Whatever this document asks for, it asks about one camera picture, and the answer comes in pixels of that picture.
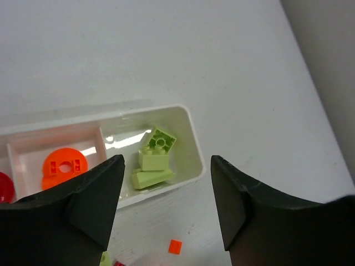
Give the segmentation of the small red lego piece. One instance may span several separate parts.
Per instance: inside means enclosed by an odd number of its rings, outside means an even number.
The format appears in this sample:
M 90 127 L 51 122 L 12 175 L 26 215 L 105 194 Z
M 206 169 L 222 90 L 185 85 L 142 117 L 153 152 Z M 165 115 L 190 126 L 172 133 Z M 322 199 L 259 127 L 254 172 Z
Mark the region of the small red lego piece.
M 125 264 L 123 264 L 123 263 L 121 263 L 121 262 L 119 262 L 119 261 L 116 261 L 116 262 L 114 263 L 114 266 L 125 266 Z

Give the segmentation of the small orange lego tile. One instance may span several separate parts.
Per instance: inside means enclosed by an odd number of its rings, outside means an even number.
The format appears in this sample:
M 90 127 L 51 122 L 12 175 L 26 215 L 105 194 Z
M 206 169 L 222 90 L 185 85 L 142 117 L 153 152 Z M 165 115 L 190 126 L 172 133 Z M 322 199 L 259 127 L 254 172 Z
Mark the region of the small orange lego tile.
M 168 252 L 170 254 L 179 255 L 181 253 L 181 249 L 182 249 L 182 241 L 176 239 L 172 239 L 170 241 L 170 245 L 168 249 Z

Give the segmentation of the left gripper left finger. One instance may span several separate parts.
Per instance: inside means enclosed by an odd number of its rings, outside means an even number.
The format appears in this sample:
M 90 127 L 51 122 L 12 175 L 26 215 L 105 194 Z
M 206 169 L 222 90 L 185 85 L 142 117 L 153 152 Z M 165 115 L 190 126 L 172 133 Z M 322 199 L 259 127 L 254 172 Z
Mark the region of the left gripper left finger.
M 1 265 L 99 265 L 108 249 L 123 155 L 48 190 L 1 204 Z

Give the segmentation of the red half-round lego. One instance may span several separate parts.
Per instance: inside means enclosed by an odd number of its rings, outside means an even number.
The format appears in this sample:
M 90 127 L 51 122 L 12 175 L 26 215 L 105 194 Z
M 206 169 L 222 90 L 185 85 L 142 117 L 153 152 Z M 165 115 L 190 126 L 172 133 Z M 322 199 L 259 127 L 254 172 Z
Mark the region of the red half-round lego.
M 11 203 L 15 196 L 14 184 L 8 175 L 0 172 L 0 200 L 1 203 Z

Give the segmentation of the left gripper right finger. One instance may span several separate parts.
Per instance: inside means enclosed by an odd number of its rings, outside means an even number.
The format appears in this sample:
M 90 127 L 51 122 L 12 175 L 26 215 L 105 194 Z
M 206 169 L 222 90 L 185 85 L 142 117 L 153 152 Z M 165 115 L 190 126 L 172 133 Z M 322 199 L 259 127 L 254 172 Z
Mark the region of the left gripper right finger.
M 317 203 L 281 192 L 218 155 L 211 180 L 232 265 L 353 265 L 354 196 Z

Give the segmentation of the green lego brick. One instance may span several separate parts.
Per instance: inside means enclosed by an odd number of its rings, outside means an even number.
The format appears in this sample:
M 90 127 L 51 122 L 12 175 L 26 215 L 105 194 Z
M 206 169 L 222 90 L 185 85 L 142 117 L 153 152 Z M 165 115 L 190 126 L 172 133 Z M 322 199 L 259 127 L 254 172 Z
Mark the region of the green lego brick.
M 169 168 L 169 154 L 161 147 L 144 146 L 139 150 L 139 166 L 143 171 L 163 171 Z
M 144 141 L 150 149 L 162 148 L 167 154 L 177 141 L 177 137 L 165 129 L 154 126 Z
M 136 190 L 141 190 L 153 186 L 155 184 L 165 182 L 174 177 L 174 173 L 170 169 L 162 171 L 143 171 L 138 168 L 130 175 L 133 187 Z
M 111 262 L 108 251 L 105 251 L 102 253 L 102 257 L 101 257 L 99 265 L 100 266 L 112 266 L 112 262 Z

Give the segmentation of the orange round lego disc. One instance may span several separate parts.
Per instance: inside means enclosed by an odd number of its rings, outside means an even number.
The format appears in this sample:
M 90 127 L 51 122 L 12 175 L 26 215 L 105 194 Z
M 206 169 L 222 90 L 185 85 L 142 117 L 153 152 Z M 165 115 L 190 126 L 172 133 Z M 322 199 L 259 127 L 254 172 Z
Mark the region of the orange round lego disc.
M 87 159 L 80 151 L 69 147 L 57 149 L 43 162 L 42 190 L 59 185 L 87 170 Z

